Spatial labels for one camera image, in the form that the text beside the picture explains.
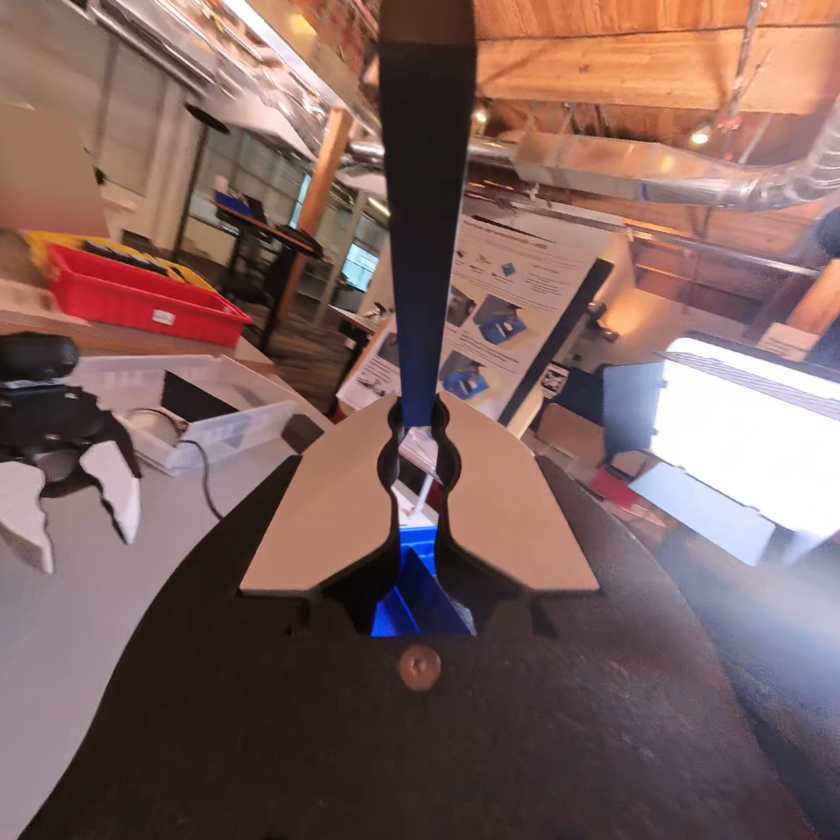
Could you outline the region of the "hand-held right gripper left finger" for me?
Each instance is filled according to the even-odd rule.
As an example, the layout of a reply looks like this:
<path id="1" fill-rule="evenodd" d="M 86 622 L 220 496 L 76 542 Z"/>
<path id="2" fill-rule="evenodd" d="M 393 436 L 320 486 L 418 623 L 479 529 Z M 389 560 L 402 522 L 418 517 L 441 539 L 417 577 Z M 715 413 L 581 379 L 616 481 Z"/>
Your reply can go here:
<path id="1" fill-rule="evenodd" d="M 312 595 L 398 536 L 401 398 L 388 395 L 334 425 L 302 454 L 250 562 L 244 595 Z"/>

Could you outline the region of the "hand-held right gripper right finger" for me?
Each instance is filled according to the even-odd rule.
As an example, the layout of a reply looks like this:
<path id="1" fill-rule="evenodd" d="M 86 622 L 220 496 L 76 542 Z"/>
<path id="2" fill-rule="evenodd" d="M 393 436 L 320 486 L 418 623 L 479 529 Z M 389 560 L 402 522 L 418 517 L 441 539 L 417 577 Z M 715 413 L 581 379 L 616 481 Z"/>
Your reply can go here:
<path id="1" fill-rule="evenodd" d="M 449 392 L 436 395 L 435 409 L 441 513 L 455 549 L 527 594 L 598 592 L 532 451 Z"/>

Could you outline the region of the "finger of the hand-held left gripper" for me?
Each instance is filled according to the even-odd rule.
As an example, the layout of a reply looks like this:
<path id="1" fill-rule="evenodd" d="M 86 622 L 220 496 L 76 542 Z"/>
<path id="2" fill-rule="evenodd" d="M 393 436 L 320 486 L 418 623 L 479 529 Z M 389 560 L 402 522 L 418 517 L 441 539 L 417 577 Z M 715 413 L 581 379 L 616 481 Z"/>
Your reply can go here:
<path id="1" fill-rule="evenodd" d="M 103 506 L 126 544 L 135 541 L 140 525 L 140 479 L 113 441 L 93 444 L 80 457 L 82 470 L 100 488 Z"/>
<path id="2" fill-rule="evenodd" d="M 1 533 L 10 550 L 43 574 L 55 572 L 54 549 L 40 504 L 46 475 L 21 461 L 1 464 Z"/>

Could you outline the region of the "blue plastic bin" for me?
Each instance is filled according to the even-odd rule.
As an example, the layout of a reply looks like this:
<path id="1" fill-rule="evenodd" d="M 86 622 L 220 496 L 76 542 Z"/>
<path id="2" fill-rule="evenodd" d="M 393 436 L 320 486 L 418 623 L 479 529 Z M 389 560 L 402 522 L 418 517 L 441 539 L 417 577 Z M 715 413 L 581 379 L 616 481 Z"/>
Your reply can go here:
<path id="1" fill-rule="evenodd" d="M 471 612 L 438 581 L 435 526 L 401 528 L 397 583 L 376 607 L 372 637 L 475 636 Z"/>

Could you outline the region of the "clear plastic bin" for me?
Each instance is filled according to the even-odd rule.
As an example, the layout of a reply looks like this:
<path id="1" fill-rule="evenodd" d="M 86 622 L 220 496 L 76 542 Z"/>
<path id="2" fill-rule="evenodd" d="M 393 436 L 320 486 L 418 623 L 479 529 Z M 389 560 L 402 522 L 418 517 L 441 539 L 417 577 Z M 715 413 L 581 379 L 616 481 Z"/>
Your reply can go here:
<path id="1" fill-rule="evenodd" d="M 172 371 L 238 409 L 188 424 L 161 408 Z M 280 438 L 298 400 L 284 386 L 225 356 L 132 355 L 81 358 L 69 378 L 98 399 L 131 436 L 137 456 L 168 476 L 199 470 Z"/>

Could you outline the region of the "slim black usb hub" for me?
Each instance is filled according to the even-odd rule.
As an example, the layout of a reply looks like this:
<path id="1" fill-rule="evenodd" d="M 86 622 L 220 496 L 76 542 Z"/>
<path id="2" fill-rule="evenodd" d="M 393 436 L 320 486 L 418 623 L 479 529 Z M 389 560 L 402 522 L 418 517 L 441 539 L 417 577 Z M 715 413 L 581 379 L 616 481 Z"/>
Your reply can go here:
<path id="1" fill-rule="evenodd" d="M 379 59 L 402 420 L 428 427 L 476 92 L 474 4 L 383 2 Z"/>

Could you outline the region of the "white sign stand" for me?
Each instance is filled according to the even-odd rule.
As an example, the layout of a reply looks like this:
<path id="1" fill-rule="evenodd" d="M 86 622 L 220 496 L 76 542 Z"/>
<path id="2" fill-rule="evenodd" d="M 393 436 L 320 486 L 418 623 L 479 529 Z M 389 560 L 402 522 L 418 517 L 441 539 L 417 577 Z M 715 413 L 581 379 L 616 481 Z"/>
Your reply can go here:
<path id="1" fill-rule="evenodd" d="M 423 483 L 416 494 L 412 512 L 408 522 L 411 525 L 423 526 L 430 521 L 425 516 L 427 498 L 437 477 L 438 444 L 430 426 L 414 427 L 406 434 L 402 443 L 402 456 L 424 474 Z"/>

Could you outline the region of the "black flat box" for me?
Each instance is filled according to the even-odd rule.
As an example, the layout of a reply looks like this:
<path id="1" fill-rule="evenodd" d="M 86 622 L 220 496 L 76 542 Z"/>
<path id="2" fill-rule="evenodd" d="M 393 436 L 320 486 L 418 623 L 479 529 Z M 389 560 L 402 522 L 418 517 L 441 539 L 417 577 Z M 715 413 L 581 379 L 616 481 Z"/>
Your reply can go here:
<path id="1" fill-rule="evenodd" d="M 161 408 L 179 417 L 186 424 L 238 412 L 234 406 L 172 371 L 164 371 Z"/>

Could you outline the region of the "white printed paper sheet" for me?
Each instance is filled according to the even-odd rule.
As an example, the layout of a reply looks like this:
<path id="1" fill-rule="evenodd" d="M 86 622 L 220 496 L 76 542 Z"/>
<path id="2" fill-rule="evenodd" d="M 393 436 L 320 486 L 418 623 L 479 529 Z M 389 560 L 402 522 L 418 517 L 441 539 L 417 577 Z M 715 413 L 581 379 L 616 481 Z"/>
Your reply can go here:
<path id="1" fill-rule="evenodd" d="M 64 313 L 47 289 L 1 279 L 1 323 L 16 328 L 88 329 L 91 323 Z"/>

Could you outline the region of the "red storage bin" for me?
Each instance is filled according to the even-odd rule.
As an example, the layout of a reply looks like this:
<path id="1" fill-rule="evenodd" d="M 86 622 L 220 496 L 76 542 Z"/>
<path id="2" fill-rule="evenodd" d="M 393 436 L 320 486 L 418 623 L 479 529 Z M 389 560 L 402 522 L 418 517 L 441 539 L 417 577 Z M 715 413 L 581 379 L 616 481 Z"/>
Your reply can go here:
<path id="1" fill-rule="evenodd" d="M 46 254 L 49 289 L 71 317 L 224 347 L 252 323 L 213 290 L 63 245 Z"/>

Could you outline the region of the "yellow bin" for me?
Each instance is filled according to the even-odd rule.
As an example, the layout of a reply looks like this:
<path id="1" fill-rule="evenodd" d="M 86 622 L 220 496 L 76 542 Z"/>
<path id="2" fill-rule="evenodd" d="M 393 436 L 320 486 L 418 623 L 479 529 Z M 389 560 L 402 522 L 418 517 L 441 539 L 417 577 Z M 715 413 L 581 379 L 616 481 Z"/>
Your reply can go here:
<path id="1" fill-rule="evenodd" d="M 34 230 L 22 231 L 21 236 L 28 246 L 30 261 L 44 277 L 49 272 L 48 247 L 50 245 L 58 245 L 90 255 L 102 256 L 127 266 L 149 270 L 160 276 L 166 276 L 193 287 L 215 291 L 215 288 L 202 276 L 187 266 L 181 266 L 168 259 L 144 253 L 107 238 Z"/>

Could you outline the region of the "wooden top standing desk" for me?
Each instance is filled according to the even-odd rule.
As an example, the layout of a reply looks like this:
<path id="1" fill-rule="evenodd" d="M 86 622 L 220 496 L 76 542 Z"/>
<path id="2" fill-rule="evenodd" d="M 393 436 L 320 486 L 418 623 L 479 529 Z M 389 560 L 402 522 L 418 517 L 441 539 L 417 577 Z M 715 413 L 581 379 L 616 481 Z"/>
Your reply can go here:
<path id="1" fill-rule="evenodd" d="M 224 192 L 213 192 L 213 205 L 217 219 L 236 231 L 222 296 L 233 303 L 274 310 L 286 291 L 297 257 L 320 259 L 320 243 L 294 227 L 271 226 L 264 212 L 255 217 L 251 205 Z"/>

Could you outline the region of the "silver ceiling ducts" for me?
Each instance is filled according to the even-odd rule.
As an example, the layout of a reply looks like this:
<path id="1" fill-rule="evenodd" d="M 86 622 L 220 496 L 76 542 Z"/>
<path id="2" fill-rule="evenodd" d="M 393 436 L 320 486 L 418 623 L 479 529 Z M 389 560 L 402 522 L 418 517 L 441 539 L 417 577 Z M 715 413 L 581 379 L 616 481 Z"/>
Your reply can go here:
<path id="1" fill-rule="evenodd" d="M 285 78 L 320 102 L 348 106 L 382 130 L 368 88 L 378 76 L 382 2 L 112 2 L 196 77 L 231 67 L 278 109 Z M 732 2 L 731 26 L 606 29 L 554 37 L 478 38 L 477 92 L 492 99 L 630 109 L 790 114 L 825 109 L 838 81 L 838 2 Z M 763 20 L 763 8 L 770 12 Z M 561 140 L 545 132 L 502 147 L 477 141 L 470 159 L 524 182 L 636 203 L 774 212 L 838 190 L 838 103 L 810 150 L 782 164 L 712 160 L 643 140 Z"/>

